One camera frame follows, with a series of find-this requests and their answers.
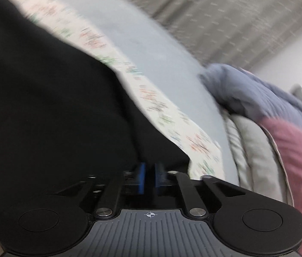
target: floral sheet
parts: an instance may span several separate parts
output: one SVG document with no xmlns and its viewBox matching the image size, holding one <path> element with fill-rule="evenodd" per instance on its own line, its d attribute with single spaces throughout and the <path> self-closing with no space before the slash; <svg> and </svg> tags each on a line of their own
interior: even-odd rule
<svg viewBox="0 0 302 257">
<path fill-rule="evenodd" d="M 94 25 L 58 0 L 11 1 L 30 21 L 110 66 L 151 123 L 189 156 L 188 173 L 192 179 L 207 174 L 225 179 L 219 145 L 166 98 Z"/>
</svg>

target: patterned fabric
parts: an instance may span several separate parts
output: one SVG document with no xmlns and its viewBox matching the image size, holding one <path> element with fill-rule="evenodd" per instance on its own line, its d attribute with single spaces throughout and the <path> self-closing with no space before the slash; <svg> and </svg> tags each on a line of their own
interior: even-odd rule
<svg viewBox="0 0 302 257">
<path fill-rule="evenodd" d="M 302 28 L 302 0 L 131 0 L 203 65 L 251 69 Z"/>
</svg>

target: light gray bedsheet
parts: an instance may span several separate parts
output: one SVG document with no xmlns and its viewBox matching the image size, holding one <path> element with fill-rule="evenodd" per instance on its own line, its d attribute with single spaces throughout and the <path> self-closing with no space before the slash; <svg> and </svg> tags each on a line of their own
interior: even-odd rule
<svg viewBox="0 0 302 257">
<path fill-rule="evenodd" d="M 223 119 L 198 80 L 204 70 L 168 33 L 127 0 L 62 0 L 95 24 L 181 110 L 221 146 L 226 180 L 238 184 Z"/>
</svg>

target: blue-gray cloth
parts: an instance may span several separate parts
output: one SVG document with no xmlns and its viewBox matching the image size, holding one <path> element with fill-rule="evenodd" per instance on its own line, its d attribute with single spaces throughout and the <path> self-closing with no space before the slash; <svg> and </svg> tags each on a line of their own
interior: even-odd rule
<svg viewBox="0 0 302 257">
<path fill-rule="evenodd" d="M 302 129 L 302 102 L 252 73 L 225 64 L 211 64 L 200 75 L 217 102 L 254 122 L 279 117 Z"/>
</svg>

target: black fabric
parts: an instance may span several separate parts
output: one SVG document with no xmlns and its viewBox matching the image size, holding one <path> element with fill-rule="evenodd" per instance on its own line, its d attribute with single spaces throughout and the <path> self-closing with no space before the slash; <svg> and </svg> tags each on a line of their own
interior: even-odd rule
<svg viewBox="0 0 302 257">
<path fill-rule="evenodd" d="M 115 73 L 0 0 L 0 213 L 88 174 L 189 158 L 138 110 Z"/>
</svg>

